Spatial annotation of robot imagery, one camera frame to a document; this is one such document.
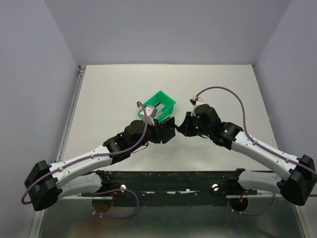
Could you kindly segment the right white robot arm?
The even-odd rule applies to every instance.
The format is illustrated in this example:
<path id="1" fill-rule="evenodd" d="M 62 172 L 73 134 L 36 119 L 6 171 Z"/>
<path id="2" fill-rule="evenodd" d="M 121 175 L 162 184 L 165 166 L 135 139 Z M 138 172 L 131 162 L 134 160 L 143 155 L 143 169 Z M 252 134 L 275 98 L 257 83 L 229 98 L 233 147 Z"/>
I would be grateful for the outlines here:
<path id="1" fill-rule="evenodd" d="M 206 137 L 217 146 L 241 153 L 270 169 L 269 173 L 244 170 L 238 177 L 230 179 L 228 189 L 233 194 L 249 189 L 270 191 L 303 206 L 317 183 L 311 157 L 303 155 L 299 158 L 261 144 L 247 136 L 243 128 L 221 121 L 208 104 L 198 105 L 187 112 L 183 123 L 176 129 L 187 137 Z"/>

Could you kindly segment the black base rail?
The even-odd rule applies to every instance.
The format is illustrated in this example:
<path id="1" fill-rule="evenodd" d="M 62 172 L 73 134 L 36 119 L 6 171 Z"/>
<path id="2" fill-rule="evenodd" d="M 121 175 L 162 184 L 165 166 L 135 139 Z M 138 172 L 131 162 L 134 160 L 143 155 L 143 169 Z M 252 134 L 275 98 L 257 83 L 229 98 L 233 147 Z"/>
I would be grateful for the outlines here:
<path id="1" fill-rule="evenodd" d="M 96 201 L 106 202 L 101 192 L 113 190 L 110 201 L 115 207 L 226 206 L 227 196 L 256 195 L 254 189 L 243 189 L 235 171 L 197 172 L 123 172 L 101 171 L 95 174 L 102 187 Z"/>

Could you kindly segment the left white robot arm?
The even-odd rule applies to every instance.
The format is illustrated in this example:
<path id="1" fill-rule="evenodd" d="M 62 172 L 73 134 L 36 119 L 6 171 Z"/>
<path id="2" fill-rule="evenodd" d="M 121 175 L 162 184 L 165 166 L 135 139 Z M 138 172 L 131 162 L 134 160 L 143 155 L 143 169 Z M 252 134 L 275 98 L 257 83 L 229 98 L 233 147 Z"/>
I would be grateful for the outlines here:
<path id="1" fill-rule="evenodd" d="M 35 211 L 49 208 L 57 202 L 64 192 L 63 186 L 68 182 L 92 170 L 119 163 L 148 142 L 165 144 L 174 136 L 174 117 L 162 122 L 155 120 L 153 125 L 134 120 L 123 132 L 88 153 L 64 162 L 37 162 L 24 182 L 26 191 L 21 202 L 24 205 L 32 204 Z"/>

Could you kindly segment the green plastic bin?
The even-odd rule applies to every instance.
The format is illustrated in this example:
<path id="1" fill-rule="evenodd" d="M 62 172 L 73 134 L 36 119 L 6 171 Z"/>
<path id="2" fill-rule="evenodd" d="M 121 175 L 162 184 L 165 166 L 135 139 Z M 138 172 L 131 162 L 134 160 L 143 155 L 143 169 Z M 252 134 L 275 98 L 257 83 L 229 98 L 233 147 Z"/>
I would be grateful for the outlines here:
<path id="1" fill-rule="evenodd" d="M 165 108 L 163 109 L 162 114 L 158 118 L 154 118 L 154 119 L 157 119 L 159 123 L 161 123 L 164 119 L 172 115 L 174 105 L 176 104 L 176 102 L 172 98 L 170 98 L 167 94 L 165 94 L 163 91 L 158 91 L 150 99 L 148 99 L 143 105 L 155 106 L 158 103 L 162 103 L 165 105 Z"/>

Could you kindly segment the aluminium frame rail left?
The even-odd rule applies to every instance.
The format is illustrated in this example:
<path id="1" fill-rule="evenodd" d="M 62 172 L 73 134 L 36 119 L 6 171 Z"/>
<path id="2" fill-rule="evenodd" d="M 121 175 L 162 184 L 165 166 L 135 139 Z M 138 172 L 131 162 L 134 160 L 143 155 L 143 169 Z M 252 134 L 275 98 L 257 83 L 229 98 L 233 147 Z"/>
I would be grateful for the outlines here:
<path id="1" fill-rule="evenodd" d="M 67 119 L 66 119 L 66 124 L 65 124 L 65 127 L 64 127 L 63 135 L 62 135 L 62 138 L 61 138 L 61 142 L 60 142 L 60 146 L 59 146 L 59 149 L 58 149 L 58 152 L 57 152 L 57 156 L 56 156 L 55 162 L 63 161 L 64 151 L 65 151 L 65 148 L 66 148 L 66 145 L 67 145 L 67 141 L 68 141 L 68 137 L 69 137 L 69 133 L 70 133 L 70 128 L 71 128 L 71 124 L 72 124 L 72 121 L 73 121 L 74 113 L 75 113 L 75 110 L 76 110 L 76 105 L 77 105 L 77 101 L 78 101 L 81 85 L 82 85 L 82 82 L 83 82 L 83 78 L 84 78 L 84 75 L 85 75 L 86 67 L 87 67 L 86 65 L 80 65 L 79 66 L 78 77 L 77 77 L 77 80 L 76 80 L 74 93 L 73 93 L 73 96 L 72 96 L 70 108 L 69 108 Z"/>

